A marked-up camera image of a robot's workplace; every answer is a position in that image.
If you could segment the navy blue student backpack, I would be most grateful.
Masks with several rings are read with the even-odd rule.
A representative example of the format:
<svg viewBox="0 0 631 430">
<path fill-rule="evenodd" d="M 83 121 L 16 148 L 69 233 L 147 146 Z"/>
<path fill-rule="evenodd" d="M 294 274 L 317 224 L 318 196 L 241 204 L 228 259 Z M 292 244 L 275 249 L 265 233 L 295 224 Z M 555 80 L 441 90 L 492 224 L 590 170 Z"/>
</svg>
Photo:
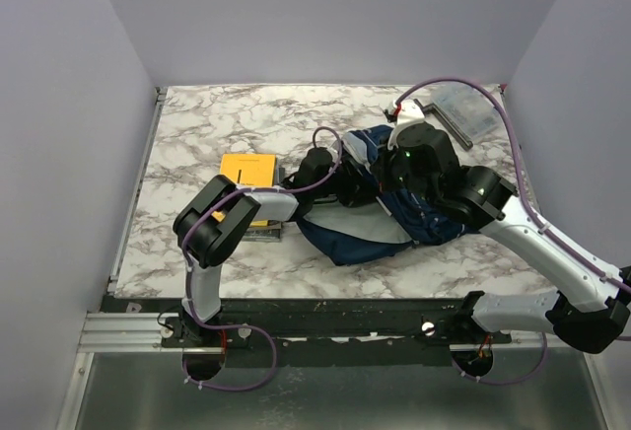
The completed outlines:
<svg viewBox="0 0 631 430">
<path fill-rule="evenodd" d="M 343 153 L 354 159 L 377 189 L 369 167 L 390 133 L 390 127 L 377 125 L 349 131 L 342 137 Z M 405 189 L 379 191 L 376 202 L 358 208 L 339 203 L 316 205 L 307 208 L 296 224 L 336 265 L 362 264 L 418 246 L 440 246 L 476 232 Z"/>
</svg>

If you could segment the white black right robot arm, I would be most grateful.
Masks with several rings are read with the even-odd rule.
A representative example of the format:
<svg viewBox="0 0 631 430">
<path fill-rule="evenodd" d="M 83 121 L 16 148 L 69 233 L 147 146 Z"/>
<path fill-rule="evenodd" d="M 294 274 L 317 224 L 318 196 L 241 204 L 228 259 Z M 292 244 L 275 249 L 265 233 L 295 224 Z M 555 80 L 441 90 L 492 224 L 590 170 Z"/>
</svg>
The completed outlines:
<svg viewBox="0 0 631 430">
<path fill-rule="evenodd" d="M 508 248 L 556 288 L 538 295 L 468 294 L 453 321 L 460 340 L 534 331 L 598 354 L 622 334 L 630 318 L 628 268 L 598 259 L 536 218 L 525 196 L 492 169 L 461 165 L 449 135 L 428 123 L 416 104 L 395 106 L 385 116 L 393 129 L 371 165 L 380 189 L 419 196 Z"/>
</svg>

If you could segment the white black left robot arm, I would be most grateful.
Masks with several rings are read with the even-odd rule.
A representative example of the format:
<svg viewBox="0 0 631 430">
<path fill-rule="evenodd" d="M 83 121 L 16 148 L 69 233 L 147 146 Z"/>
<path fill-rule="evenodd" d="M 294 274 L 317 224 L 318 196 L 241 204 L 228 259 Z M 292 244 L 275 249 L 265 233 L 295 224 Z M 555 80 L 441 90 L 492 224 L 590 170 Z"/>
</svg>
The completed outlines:
<svg viewBox="0 0 631 430">
<path fill-rule="evenodd" d="M 347 207 L 372 203 L 378 186 L 348 153 L 312 148 L 298 169 L 273 186 L 247 186 L 224 175 L 212 178 L 178 214 L 173 230 L 186 266 L 182 307 L 185 335 L 198 346 L 219 331 L 219 286 L 223 263 L 258 220 L 295 222 L 329 202 Z"/>
</svg>

